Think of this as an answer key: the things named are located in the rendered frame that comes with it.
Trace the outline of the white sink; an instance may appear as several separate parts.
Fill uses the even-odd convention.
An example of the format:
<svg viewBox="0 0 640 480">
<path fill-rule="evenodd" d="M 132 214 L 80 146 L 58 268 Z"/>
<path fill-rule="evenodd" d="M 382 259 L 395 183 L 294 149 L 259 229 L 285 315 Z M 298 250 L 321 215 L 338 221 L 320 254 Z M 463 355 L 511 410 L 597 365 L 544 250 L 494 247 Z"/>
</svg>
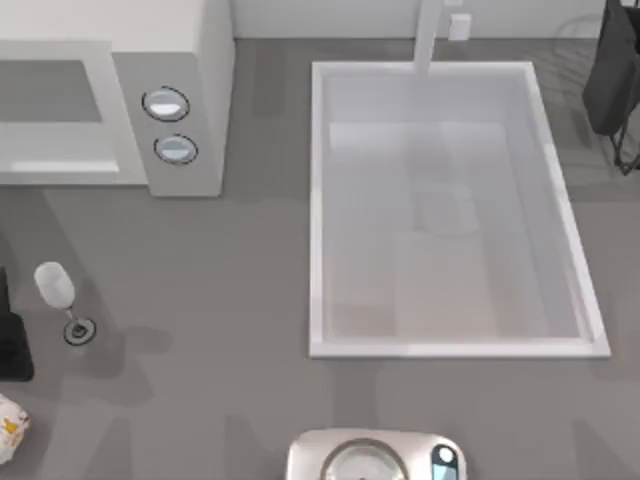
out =
<svg viewBox="0 0 640 480">
<path fill-rule="evenodd" d="M 313 358 L 608 358 L 534 65 L 316 61 Z"/>
</svg>

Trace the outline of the round microwave knob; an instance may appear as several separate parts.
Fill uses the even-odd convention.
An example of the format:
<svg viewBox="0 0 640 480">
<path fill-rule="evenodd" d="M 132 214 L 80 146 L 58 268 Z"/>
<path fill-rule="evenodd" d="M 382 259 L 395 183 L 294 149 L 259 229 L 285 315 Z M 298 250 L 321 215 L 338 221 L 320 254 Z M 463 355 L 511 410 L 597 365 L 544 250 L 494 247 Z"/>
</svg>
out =
<svg viewBox="0 0 640 480">
<path fill-rule="evenodd" d="M 188 98 L 169 86 L 145 92 L 141 102 L 144 111 L 160 122 L 178 122 L 190 112 Z"/>
<path fill-rule="evenodd" d="M 181 134 L 155 139 L 153 150 L 160 160 L 173 165 L 187 165 L 199 153 L 197 144 L 190 137 Z"/>
</svg>

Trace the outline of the silver kitchen scale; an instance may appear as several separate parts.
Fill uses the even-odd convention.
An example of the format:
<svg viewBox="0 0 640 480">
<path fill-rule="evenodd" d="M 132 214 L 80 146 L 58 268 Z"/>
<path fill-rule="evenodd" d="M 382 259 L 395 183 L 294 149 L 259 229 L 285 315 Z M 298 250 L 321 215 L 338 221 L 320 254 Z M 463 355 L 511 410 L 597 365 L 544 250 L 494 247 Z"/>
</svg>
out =
<svg viewBox="0 0 640 480">
<path fill-rule="evenodd" d="M 290 445 L 283 480 L 469 480 L 462 449 L 433 433 L 324 428 Z"/>
</svg>

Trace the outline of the pale microwave oven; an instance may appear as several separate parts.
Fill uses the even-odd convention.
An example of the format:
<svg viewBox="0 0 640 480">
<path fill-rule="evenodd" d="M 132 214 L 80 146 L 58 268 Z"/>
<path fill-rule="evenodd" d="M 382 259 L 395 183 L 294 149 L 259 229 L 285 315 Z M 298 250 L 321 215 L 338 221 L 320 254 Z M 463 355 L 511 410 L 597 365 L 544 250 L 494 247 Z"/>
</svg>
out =
<svg viewBox="0 0 640 480">
<path fill-rule="evenodd" d="M 0 0 L 0 186 L 144 186 L 156 197 L 222 191 L 234 84 L 229 0 Z M 182 92 L 160 122 L 142 96 Z M 157 138 L 190 137 L 173 165 Z"/>
</svg>

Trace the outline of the tall white tap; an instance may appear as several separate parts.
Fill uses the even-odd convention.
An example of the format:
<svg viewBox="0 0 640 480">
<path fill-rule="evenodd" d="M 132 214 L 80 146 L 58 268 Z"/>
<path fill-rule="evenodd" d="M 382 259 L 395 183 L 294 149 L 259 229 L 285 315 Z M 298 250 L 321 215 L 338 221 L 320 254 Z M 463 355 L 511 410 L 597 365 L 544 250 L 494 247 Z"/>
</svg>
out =
<svg viewBox="0 0 640 480">
<path fill-rule="evenodd" d="M 418 75 L 426 75 L 431 59 L 444 0 L 420 0 L 413 52 L 413 66 Z"/>
</svg>

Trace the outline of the clear wine glass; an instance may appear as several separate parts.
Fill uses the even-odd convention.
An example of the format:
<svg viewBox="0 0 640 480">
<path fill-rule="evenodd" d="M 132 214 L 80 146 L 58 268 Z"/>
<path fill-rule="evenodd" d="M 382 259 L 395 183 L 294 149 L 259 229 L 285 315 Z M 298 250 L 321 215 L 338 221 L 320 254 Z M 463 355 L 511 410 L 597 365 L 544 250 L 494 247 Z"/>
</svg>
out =
<svg viewBox="0 0 640 480">
<path fill-rule="evenodd" d="M 66 269 L 58 262 L 46 261 L 36 267 L 33 278 L 44 302 L 67 317 L 65 342 L 73 347 L 89 344 L 97 334 L 97 326 L 92 319 L 74 312 L 76 288 Z"/>
</svg>

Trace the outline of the black folding stand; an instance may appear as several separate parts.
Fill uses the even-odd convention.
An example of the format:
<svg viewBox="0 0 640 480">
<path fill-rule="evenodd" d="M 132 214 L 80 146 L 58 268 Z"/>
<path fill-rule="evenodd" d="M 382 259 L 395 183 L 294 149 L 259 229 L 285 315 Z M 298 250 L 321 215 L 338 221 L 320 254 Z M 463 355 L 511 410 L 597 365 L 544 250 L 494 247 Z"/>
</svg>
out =
<svg viewBox="0 0 640 480">
<path fill-rule="evenodd" d="M 622 159 L 630 117 L 640 106 L 640 0 L 605 1 L 582 101 L 592 131 L 611 142 L 614 165 L 625 176 L 640 170 L 640 151 Z"/>
</svg>

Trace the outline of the white patterned bag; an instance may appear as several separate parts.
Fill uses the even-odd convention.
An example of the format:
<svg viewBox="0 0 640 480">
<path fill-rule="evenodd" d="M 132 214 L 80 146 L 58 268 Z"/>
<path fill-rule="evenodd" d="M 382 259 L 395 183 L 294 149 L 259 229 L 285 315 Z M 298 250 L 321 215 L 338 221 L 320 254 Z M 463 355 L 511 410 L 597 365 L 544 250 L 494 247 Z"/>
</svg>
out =
<svg viewBox="0 0 640 480">
<path fill-rule="evenodd" d="M 29 426 L 28 411 L 0 394 L 0 465 L 13 459 Z"/>
</svg>

